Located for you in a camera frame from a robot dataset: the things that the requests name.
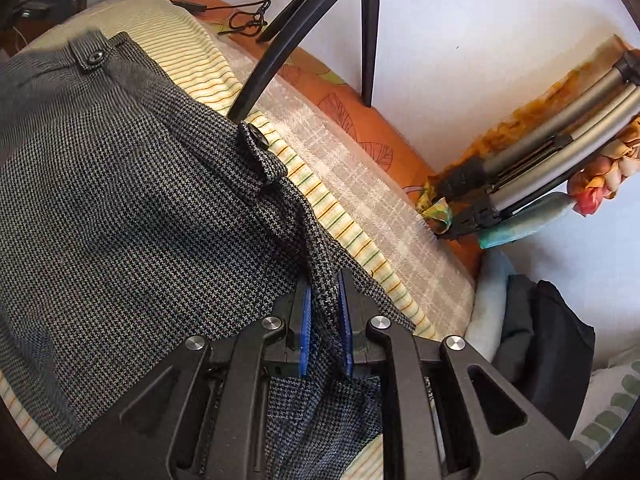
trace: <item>striped fabric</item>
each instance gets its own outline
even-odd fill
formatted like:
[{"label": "striped fabric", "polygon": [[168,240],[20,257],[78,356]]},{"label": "striped fabric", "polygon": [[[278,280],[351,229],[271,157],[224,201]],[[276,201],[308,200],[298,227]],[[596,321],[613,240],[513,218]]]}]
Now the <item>striped fabric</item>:
[{"label": "striped fabric", "polygon": [[0,397],[4,400],[9,413],[14,418],[15,423],[20,427],[24,436],[33,446],[38,454],[53,469],[58,465],[58,459],[62,450],[40,429],[36,422],[29,416],[20,401],[15,397],[14,391],[0,372]]},{"label": "striped fabric", "polygon": [[[191,97],[225,114],[241,89],[231,68],[208,32],[187,11],[168,0],[110,0],[92,7],[50,30],[28,48],[52,48],[86,28],[99,28],[107,37],[125,30]],[[270,150],[282,160],[289,178],[306,196],[319,222],[385,289],[395,306],[416,325],[415,333],[437,336],[425,311],[412,298],[376,243],[343,209],[304,160],[258,110],[248,118],[265,134]],[[61,450],[30,419],[4,378],[0,394],[33,447],[56,468]],[[379,437],[363,450],[345,478],[382,478]]]},{"label": "striped fabric", "polygon": [[587,467],[613,441],[640,397],[640,347],[609,360],[591,374],[589,388],[571,443]]}]

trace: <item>black gripper frame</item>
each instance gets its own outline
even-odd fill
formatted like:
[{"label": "black gripper frame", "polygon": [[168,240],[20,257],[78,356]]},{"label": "black gripper frame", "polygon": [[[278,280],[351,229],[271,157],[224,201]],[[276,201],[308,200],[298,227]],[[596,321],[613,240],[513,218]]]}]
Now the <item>black gripper frame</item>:
[{"label": "black gripper frame", "polygon": [[[413,336],[338,278],[348,375],[380,377],[385,480],[580,478],[578,452],[470,344]],[[238,336],[188,338],[65,449],[57,476],[265,478],[269,380],[301,375],[309,293],[300,279]]]}]

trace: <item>white wall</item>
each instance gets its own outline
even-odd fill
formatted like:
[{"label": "white wall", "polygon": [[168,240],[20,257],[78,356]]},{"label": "white wall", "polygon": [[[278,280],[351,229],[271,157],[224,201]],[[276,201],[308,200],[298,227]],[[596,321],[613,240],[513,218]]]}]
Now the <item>white wall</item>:
[{"label": "white wall", "polygon": [[[268,18],[288,1],[273,0]],[[439,169],[613,33],[640,46],[619,0],[382,0],[374,105]],[[302,45],[359,88],[359,34],[360,0],[340,0]],[[571,214],[508,249],[596,324],[599,356],[640,336],[640,177],[623,188],[595,217]]]}]

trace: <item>leaf pattern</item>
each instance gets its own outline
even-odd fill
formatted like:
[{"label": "leaf pattern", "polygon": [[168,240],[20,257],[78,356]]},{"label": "leaf pattern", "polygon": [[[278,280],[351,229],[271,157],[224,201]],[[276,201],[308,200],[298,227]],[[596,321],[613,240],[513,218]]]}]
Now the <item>leaf pattern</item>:
[{"label": "leaf pattern", "polygon": [[394,160],[394,150],[386,144],[380,144],[379,142],[359,142],[360,147],[367,152],[373,160],[384,171],[389,171],[389,167]]},{"label": "leaf pattern", "polygon": [[344,79],[342,79],[339,75],[337,75],[337,73],[333,72],[332,70],[329,70],[329,72],[326,72],[324,74],[319,74],[319,76],[331,84],[346,85]]},{"label": "leaf pattern", "polygon": [[322,101],[318,103],[318,108],[334,120],[353,140],[358,140],[356,127],[351,120],[351,116],[336,94],[329,94],[322,99]]},{"label": "leaf pattern", "polygon": [[300,78],[300,67],[285,63],[280,67],[280,70],[278,70],[278,75],[290,85],[295,86]]}]

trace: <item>teal fabric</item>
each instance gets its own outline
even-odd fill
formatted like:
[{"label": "teal fabric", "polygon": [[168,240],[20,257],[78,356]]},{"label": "teal fabric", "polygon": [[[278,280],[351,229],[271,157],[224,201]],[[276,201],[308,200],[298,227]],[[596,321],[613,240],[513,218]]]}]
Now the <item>teal fabric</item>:
[{"label": "teal fabric", "polygon": [[497,226],[481,230],[478,243],[481,248],[488,249],[520,240],[564,216],[574,205],[572,196],[558,191],[549,193]]}]

